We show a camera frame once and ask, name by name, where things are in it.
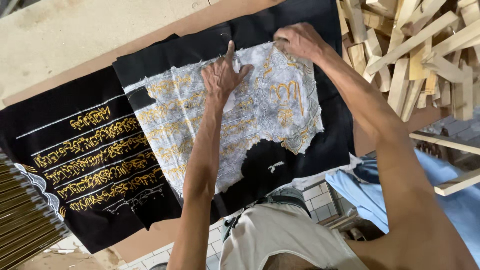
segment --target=particle board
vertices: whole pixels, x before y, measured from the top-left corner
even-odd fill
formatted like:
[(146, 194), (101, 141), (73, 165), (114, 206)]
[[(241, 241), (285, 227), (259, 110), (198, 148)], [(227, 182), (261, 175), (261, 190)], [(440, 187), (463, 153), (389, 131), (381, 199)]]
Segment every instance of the particle board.
[(207, 6), (208, 0), (42, 0), (14, 12), (0, 20), (0, 99)]

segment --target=wooden stick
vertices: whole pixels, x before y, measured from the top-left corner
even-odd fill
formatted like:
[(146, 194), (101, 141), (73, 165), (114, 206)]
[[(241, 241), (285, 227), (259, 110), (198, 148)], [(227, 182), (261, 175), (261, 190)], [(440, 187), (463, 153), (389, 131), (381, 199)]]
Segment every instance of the wooden stick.
[(408, 93), (407, 93), (407, 98), (405, 101), (405, 105), (402, 110), (402, 121), (407, 122), (410, 119), (410, 116), (412, 115), (413, 108), (415, 107), (415, 103), (417, 102), (419, 95), (420, 95), (420, 90), (423, 86), (423, 83), (425, 82), (425, 79), (419, 79), (413, 81), (412, 87), (409, 88)]
[(480, 183), (480, 169), (467, 172), (455, 179), (433, 187), (435, 193), (447, 196), (469, 186)]
[(365, 52), (363, 51), (363, 45), (357, 44), (348, 49), (348, 55), (352, 62), (353, 69), (360, 75), (365, 71), (367, 63), (365, 62)]
[(438, 79), (438, 87), (440, 88), (440, 106), (446, 107), (450, 105), (450, 82), (439, 78)]
[(466, 121), (473, 118), (473, 70), (464, 60), (461, 66), (464, 81), (454, 84), (452, 110), (455, 119)]
[(426, 79), (430, 75), (430, 70), (423, 67), (420, 63), (422, 59), (432, 51), (432, 37), (429, 37), (420, 45), (410, 51), (410, 73), (411, 81)]
[(403, 34), (406, 36), (418, 34), (445, 2), (446, 0), (424, 0), (401, 26)]
[(387, 18), (395, 18), (395, 0), (367, 0), (366, 4)]
[(345, 4), (345, 11), (350, 22), (353, 39), (355, 43), (362, 43), (367, 39), (367, 29), (365, 29), (363, 24), (360, 2), (359, 0), (345, 0)]
[(395, 50), (385, 54), (385, 56), (383, 56), (380, 60), (369, 66), (367, 72), (369, 74), (377, 72), (382, 67), (397, 60), (402, 55), (409, 52), (411, 49), (415, 48), (420, 43), (427, 40), (429, 37), (440, 32), (442, 29), (447, 27), (449, 24), (455, 22), (456, 20), (458, 20), (458, 17), (453, 12), (448, 11), (443, 16), (422, 29), (416, 36), (413, 36), (404, 43), (400, 44), (400, 46), (398, 46)]
[(424, 67), (437, 72), (439, 76), (452, 83), (463, 82), (463, 71), (434, 52), (427, 55), (421, 63)]
[(480, 36), (480, 20), (475, 21), (458, 31), (453, 36), (435, 45), (432, 51), (438, 53), (440, 56), (445, 56), (452, 51), (459, 49), (462, 45), (473, 40), (477, 36)]
[(400, 14), (398, 15), (398, 20), (394, 29), (392, 30), (392, 36), (390, 38), (390, 45), (388, 46), (388, 52), (396, 49), (400, 44), (402, 44), (405, 35), (403, 34), (400, 28), (412, 15), (413, 11), (417, 8), (420, 0), (405, 0), (403, 1), (402, 7), (400, 8)]
[(336, 8), (338, 9), (338, 18), (340, 19), (340, 32), (342, 33), (342, 39), (348, 37), (348, 26), (347, 22), (345, 21), (345, 14), (343, 13), (343, 9), (340, 6), (340, 0), (335, 0)]
[(427, 106), (427, 94), (420, 92), (419, 100), (417, 101), (417, 108), (422, 109)]
[(408, 58), (398, 59), (395, 63), (388, 104), (398, 116), (401, 116), (408, 87)]
[(345, 44), (342, 42), (342, 58), (343, 61), (345, 61), (351, 68), (352, 67), (352, 62), (350, 62), (350, 57), (348, 56), (347, 49), (345, 48)]

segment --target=white tile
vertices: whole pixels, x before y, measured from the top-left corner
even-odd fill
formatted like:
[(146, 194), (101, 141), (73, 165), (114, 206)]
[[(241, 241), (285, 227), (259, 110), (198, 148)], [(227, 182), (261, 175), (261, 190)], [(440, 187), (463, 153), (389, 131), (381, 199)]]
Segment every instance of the white tile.
[(87, 253), (87, 254), (90, 254), (90, 252), (88, 251), (88, 249), (83, 245), (81, 247), (79, 247), (80, 251), (82, 251), (83, 253)]
[(136, 265), (137, 263), (139, 263), (139, 262), (141, 262), (141, 261), (143, 261), (143, 260), (146, 260), (146, 259), (150, 258), (151, 256), (153, 256), (153, 253), (152, 253), (152, 252), (148, 253), (147, 255), (143, 255), (143, 256), (141, 256), (140, 258), (138, 258), (138, 259), (136, 259), (136, 260), (134, 260), (134, 261), (132, 261), (132, 262), (129, 262), (129, 263), (128, 263), (128, 266)]
[(128, 264), (120, 265), (117, 267), (117, 270), (125, 270), (128, 268)]
[(324, 205), (331, 203), (332, 198), (330, 197), (330, 192), (327, 192), (311, 199), (310, 201), (312, 202), (313, 209), (318, 209)]
[(310, 200), (306, 201), (305, 204), (307, 205), (307, 209), (309, 212), (313, 211), (312, 202)]
[(320, 186), (316, 185), (316, 186), (312, 187), (311, 189), (303, 192), (303, 199), (305, 201), (308, 201), (311, 198), (320, 195), (321, 193), (322, 193), (322, 190), (320, 189)]
[(328, 192), (327, 182), (321, 183), (320, 189), (322, 190), (322, 193)]
[(219, 229), (211, 230), (208, 234), (208, 243), (211, 244), (217, 240), (220, 240), (220, 238), (222, 238), (222, 233)]
[(143, 260), (143, 264), (147, 269), (150, 269), (159, 263), (168, 262), (168, 259), (170, 259), (170, 254), (167, 251), (164, 251), (146, 260)]
[(212, 247), (215, 250), (215, 253), (222, 252), (222, 247), (223, 247), (222, 240), (213, 242)]
[(83, 246), (82, 242), (80, 242), (80, 240), (78, 240), (78, 238), (73, 234), (60, 240), (57, 245), (60, 247), (60, 249), (76, 249), (80, 246)]
[(148, 269), (147, 269), (147, 267), (145, 267), (145, 265), (142, 262), (139, 262), (135, 265), (132, 265), (132, 266), (126, 268), (125, 270), (148, 270)]
[(213, 249), (212, 245), (208, 245), (207, 247), (207, 258), (215, 255), (215, 250)]
[(173, 244), (174, 244), (174, 242), (172, 242), (172, 243), (170, 243), (170, 244), (168, 244), (168, 245), (166, 245), (166, 246), (163, 246), (163, 247), (157, 249), (156, 251), (154, 251), (154, 252), (152, 252), (152, 253), (153, 253), (153, 255), (157, 255), (157, 254), (159, 254), (159, 253), (162, 253), (162, 252), (164, 252), (164, 251), (167, 251), (167, 250), (173, 248)]
[(211, 230), (213, 230), (213, 229), (222, 227), (222, 224), (223, 224), (223, 219), (220, 219), (219, 221), (217, 221), (217, 222), (213, 223), (212, 225), (210, 225), (210, 229), (208, 229), (208, 230), (211, 231)]

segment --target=gold embroidery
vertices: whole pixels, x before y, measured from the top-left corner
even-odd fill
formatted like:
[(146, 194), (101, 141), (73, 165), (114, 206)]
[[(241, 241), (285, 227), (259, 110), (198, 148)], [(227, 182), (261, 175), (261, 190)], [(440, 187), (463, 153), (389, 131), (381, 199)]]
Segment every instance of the gold embroidery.
[(70, 120), (70, 125), (74, 129), (81, 130), (84, 126), (97, 125), (102, 120), (108, 119), (110, 116), (110, 109), (108, 106), (105, 108), (97, 108), (85, 114), (85, 116), (78, 116), (77, 120)]
[(69, 207), (75, 211), (85, 211), (93, 208), (95, 204), (102, 204), (103, 202), (106, 202), (110, 198), (116, 197), (117, 195), (125, 196), (128, 190), (136, 190), (141, 185), (149, 185), (156, 183), (158, 179), (155, 174), (158, 171), (161, 171), (161, 169), (153, 169), (151, 173), (135, 177), (126, 183), (114, 184), (110, 188), (110, 191), (103, 190), (100, 194), (96, 193), (95, 195), (85, 196), (83, 198), (80, 198), (78, 202), (71, 203)]
[(291, 109), (278, 109), (277, 118), (280, 122), (280, 125), (287, 127), (287, 125), (292, 124), (293, 113)]
[(250, 127), (257, 128), (257, 118), (242, 119), (236, 124), (225, 124), (220, 126), (220, 137), (223, 138), (230, 135), (240, 134), (247, 131)]
[(163, 80), (158, 83), (153, 83), (151, 87), (147, 87), (148, 95), (151, 98), (159, 97), (162, 94), (170, 94), (175, 89), (182, 86), (189, 86), (192, 83), (190, 75), (186, 74), (183, 78), (177, 76), (177, 80)]
[(155, 106), (153, 109), (142, 111), (137, 115), (138, 120), (143, 123), (151, 123), (159, 118), (165, 118), (169, 110), (174, 110), (175, 108), (179, 109), (189, 109), (193, 107), (200, 107), (205, 103), (206, 92), (200, 91), (199, 93), (194, 93), (191, 97), (186, 99), (176, 98), (168, 102), (162, 103), (158, 106)]
[(35, 164), (40, 168), (46, 168), (48, 165), (53, 164), (60, 160), (61, 157), (65, 157), (70, 153), (84, 152), (85, 150), (97, 146), (103, 142), (103, 139), (115, 138), (117, 135), (135, 130), (139, 127), (137, 119), (134, 117), (124, 118), (120, 122), (113, 123), (110, 126), (102, 127), (95, 131), (95, 135), (91, 137), (80, 137), (73, 141), (64, 142), (61, 147), (48, 153), (44, 156), (38, 154), (33, 158)]
[(269, 74), (270, 72), (272, 72), (272, 68), (269, 68), (267, 71), (264, 72), (264, 78), (267, 74)]
[(293, 98), (296, 99), (297, 98), (297, 93), (298, 93), (298, 96), (299, 96), (299, 104), (300, 104), (300, 112), (303, 116), (303, 106), (302, 106), (302, 103), (301, 103), (301, 96), (300, 96), (300, 87), (299, 87), (299, 83), (297, 83), (296, 81), (290, 81), (288, 83), (288, 85), (286, 84), (279, 84), (277, 87), (275, 87), (274, 85), (270, 86), (270, 100), (272, 100), (272, 89), (275, 90), (275, 93), (276, 93), (276, 96), (278, 97), (278, 101), (281, 101), (282, 100), (282, 97), (280, 96), (280, 88), (284, 87), (286, 90), (287, 90), (287, 98), (288, 100), (290, 100), (290, 86), (293, 85)]
[(185, 173), (185, 170), (187, 169), (186, 164), (182, 164), (178, 166), (177, 168), (173, 168), (170, 170), (164, 170), (163, 173), (170, 176), (170, 177), (176, 177), (179, 179), (183, 179), (183, 174)]
[(191, 119), (185, 119), (183, 121), (165, 123), (163, 126), (153, 129), (150, 132), (147, 132), (145, 135), (149, 140), (159, 140), (161, 138), (170, 137), (174, 133), (179, 133), (182, 126), (195, 125), (199, 126), (202, 116), (194, 117)]
[(88, 156), (85, 158), (79, 158), (77, 160), (73, 160), (67, 164), (64, 164), (51, 174), (45, 173), (45, 178), (47, 180), (51, 180), (53, 184), (60, 182), (61, 180), (68, 179), (72, 176), (79, 175), (80, 172), (84, 171), (85, 168), (93, 167), (105, 162), (108, 158), (114, 158), (117, 155), (121, 155), (124, 152), (127, 153), (129, 150), (136, 148), (139, 144), (143, 144), (144, 146), (148, 145), (148, 141), (146, 140), (145, 136), (140, 134), (136, 138), (129, 138), (126, 141), (117, 142), (104, 150), (100, 150), (100, 152), (94, 156)]
[(190, 138), (188, 140), (183, 141), (180, 144), (180, 146), (174, 143), (169, 148), (160, 147), (156, 153), (158, 156), (160, 156), (160, 158), (164, 162), (167, 162), (173, 156), (178, 157), (180, 154), (190, 153), (192, 151), (192, 147), (193, 147), (193, 138)]
[(65, 217), (65, 212), (66, 212), (66, 211), (67, 211), (67, 210), (65, 209), (65, 207), (64, 207), (64, 206), (62, 206), (62, 207), (60, 207), (59, 214), (60, 214), (60, 215), (61, 215), (61, 216), (64, 218), (64, 217)]
[(22, 166), (29, 172), (37, 172), (36, 169), (32, 166), (28, 166), (28, 165), (25, 165), (25, 164), (22, 164)]
[(238, 140), (237, 142), (229, 144), (227, 147), (224, 147), (220, 151), (220, 155), (228, 155), (231, 154), (235, 151), (238, 151), (238, 149), (250, 149), (253, 145), (258, 143), (260, 141), (259, 135), (255, 135), (251, 138), (243, 138)]
[(82, 193), (89, 188), (106, 184), (109, 180), (129, 175), (136, 169), (143, 169), (146, 167), (148, 159), (156, 161), (155, 156), (152, 155), (151, 152), (150, 154), (139, 154), (136, 156), (136, 158), (130, 161), (124, 161), (120, 165), (100, 170), (93, 175), (85, 176), (76, 183), (70, 183), (66, 187), (57, 190), (57, 193), (60, 195), (60, 197), (62, 197), (62, 199), (66, 199), (68, 196)]

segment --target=man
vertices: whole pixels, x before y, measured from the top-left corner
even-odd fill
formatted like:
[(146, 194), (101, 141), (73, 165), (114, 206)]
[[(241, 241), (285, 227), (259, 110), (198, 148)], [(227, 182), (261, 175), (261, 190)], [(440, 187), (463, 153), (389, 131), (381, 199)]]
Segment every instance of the man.
[[(405, 124), (309, 24), (279, 29), (279, 49), (310, 59), (335, 84), (353, 117), (375, 141), (390, 232), (374, 241), (343, 240), (317, 225), (301, 193), (281, 190), (246, 209), (228, 225), (220, 269), (478, 269), (435, 201)], [(168, 269), (205, 269), (210, 203), (218, 171), (222, 109), (253, 68), (232, 68), (234, 45), (202, 70), (208, 95), (183, 185), (179, 235)], [(288, 197), (290, 200), (276, 198)]]

